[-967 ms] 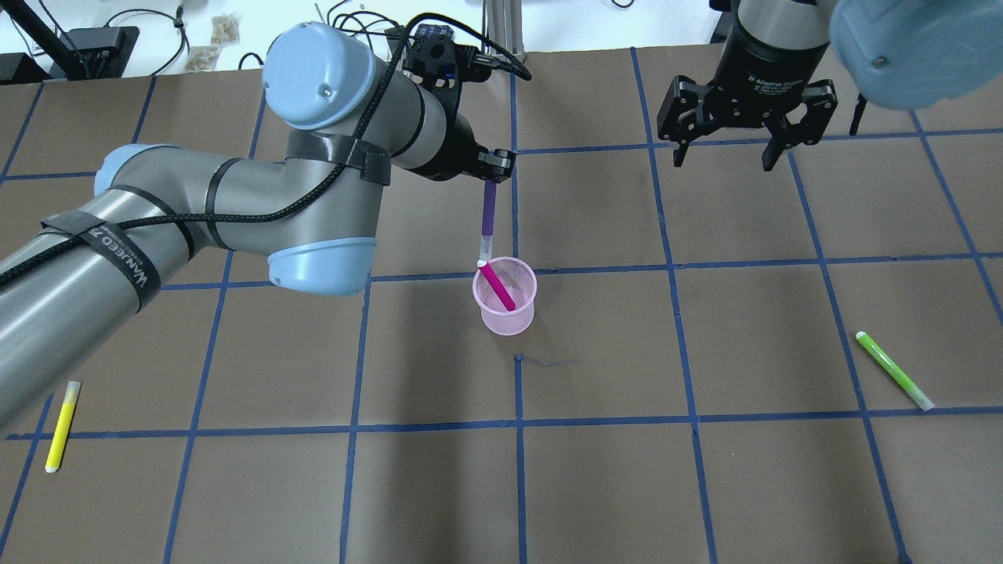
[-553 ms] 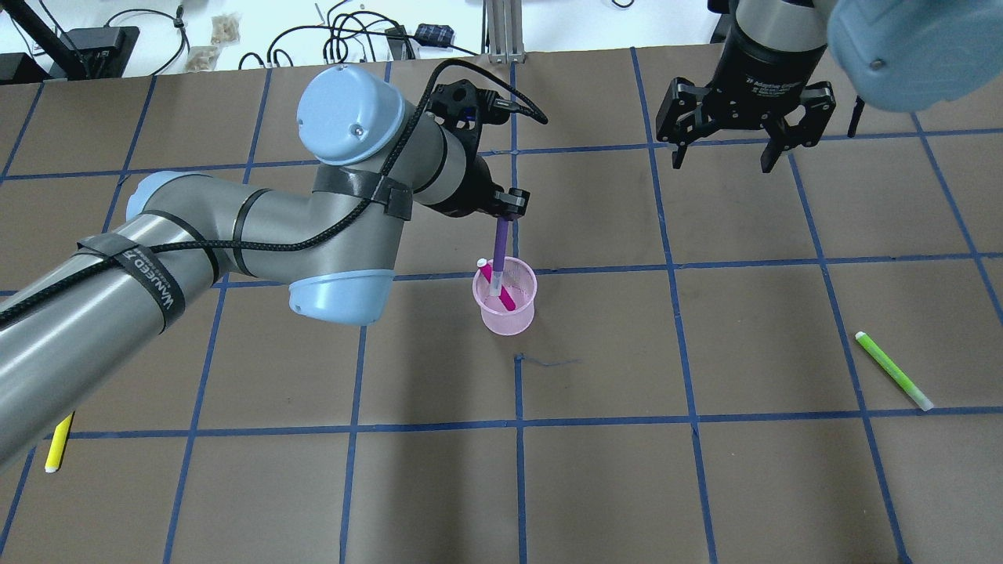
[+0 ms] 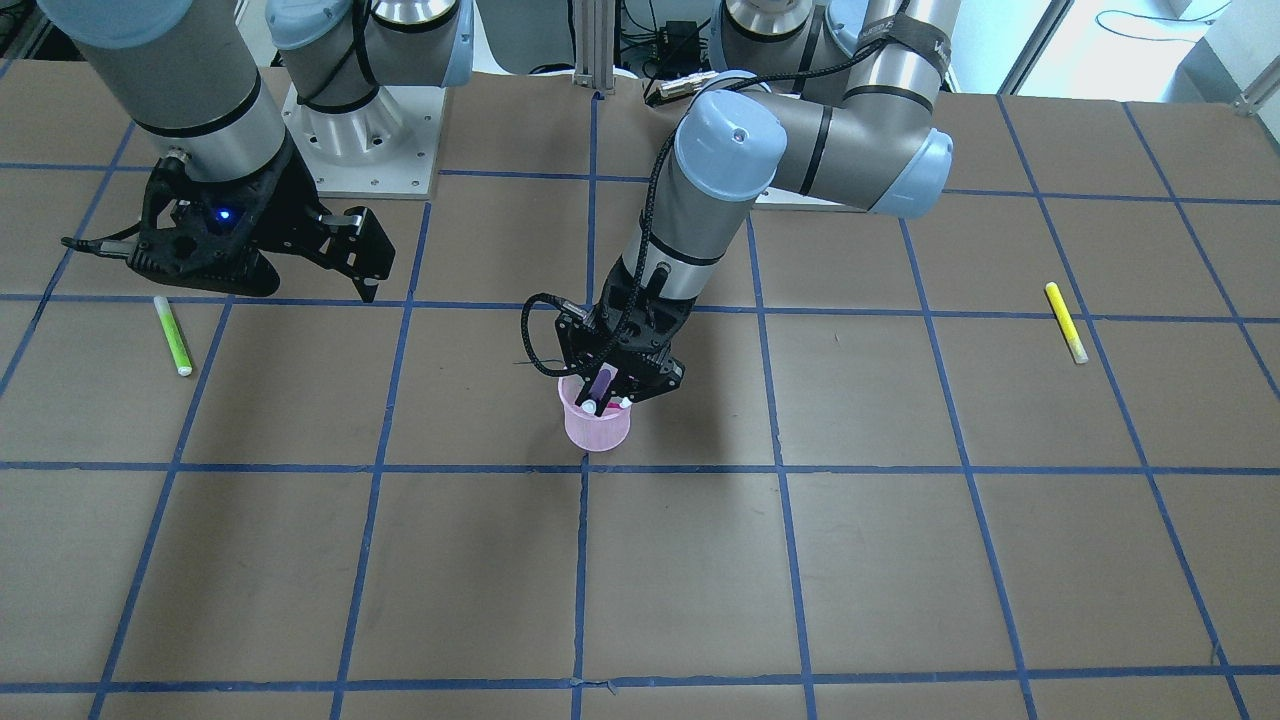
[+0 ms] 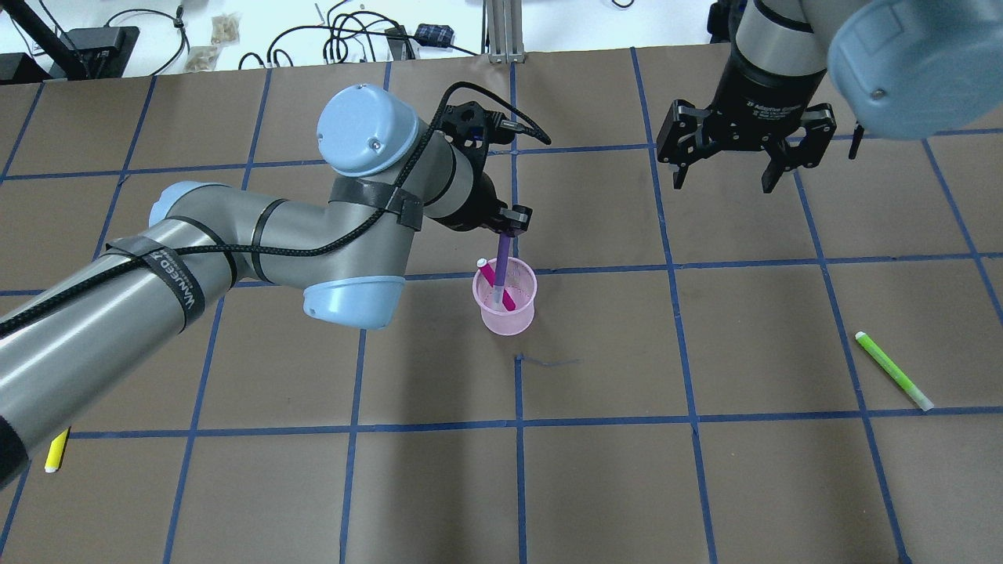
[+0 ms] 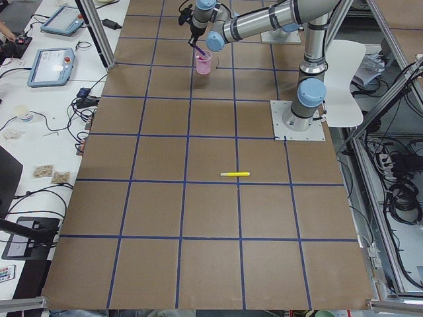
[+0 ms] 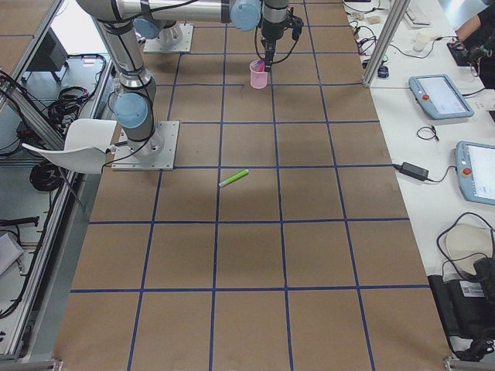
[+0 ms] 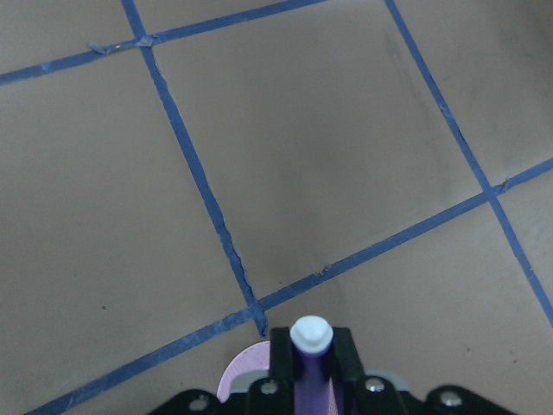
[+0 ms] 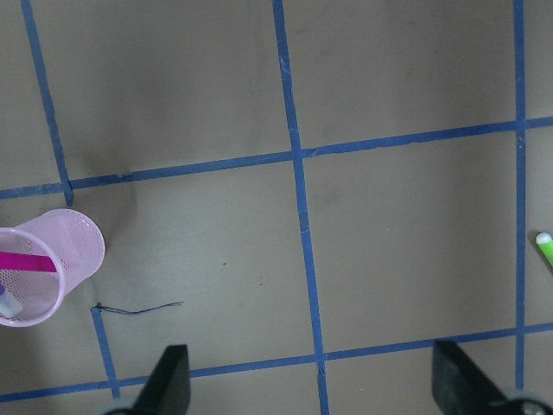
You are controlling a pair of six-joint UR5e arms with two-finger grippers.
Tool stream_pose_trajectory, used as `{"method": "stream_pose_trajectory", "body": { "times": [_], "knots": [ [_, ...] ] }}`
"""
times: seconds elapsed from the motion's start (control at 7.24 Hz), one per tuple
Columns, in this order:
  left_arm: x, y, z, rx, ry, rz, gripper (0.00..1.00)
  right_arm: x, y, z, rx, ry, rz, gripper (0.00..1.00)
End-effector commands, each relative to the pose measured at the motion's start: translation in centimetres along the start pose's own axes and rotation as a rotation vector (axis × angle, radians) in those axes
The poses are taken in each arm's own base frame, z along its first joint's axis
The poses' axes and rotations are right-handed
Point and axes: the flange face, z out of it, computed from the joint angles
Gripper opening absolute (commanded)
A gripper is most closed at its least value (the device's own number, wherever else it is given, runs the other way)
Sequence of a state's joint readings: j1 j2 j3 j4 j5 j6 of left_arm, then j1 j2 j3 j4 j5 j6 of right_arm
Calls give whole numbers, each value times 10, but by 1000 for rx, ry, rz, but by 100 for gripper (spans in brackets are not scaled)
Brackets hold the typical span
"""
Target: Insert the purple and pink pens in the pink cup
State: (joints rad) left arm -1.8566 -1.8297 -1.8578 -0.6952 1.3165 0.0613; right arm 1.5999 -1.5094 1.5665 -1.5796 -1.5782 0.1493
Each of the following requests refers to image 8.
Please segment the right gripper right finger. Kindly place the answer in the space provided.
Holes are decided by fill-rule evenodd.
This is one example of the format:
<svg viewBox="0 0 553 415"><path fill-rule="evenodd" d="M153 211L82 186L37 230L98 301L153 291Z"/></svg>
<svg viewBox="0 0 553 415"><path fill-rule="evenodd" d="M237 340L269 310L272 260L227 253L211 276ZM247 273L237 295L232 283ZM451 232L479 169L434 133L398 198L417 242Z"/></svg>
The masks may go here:
<svg viewBox="0 0 553 415"><path fill-rule="evenodd" d="M509 399L452 341L436 341L432 396L442 414L508 414Z"/></svg>

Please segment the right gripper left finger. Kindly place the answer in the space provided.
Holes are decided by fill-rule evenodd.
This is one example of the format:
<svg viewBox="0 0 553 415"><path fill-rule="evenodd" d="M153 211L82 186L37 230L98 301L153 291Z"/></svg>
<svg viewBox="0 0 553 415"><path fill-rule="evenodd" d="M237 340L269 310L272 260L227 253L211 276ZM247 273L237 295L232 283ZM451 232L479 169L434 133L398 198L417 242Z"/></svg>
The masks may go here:
<svg viewBox="0 0 553 415"><path fill-rule="evenodd" d="M167 346L131 407L131 413L186 414L190 401L188 347Z"/></svg>

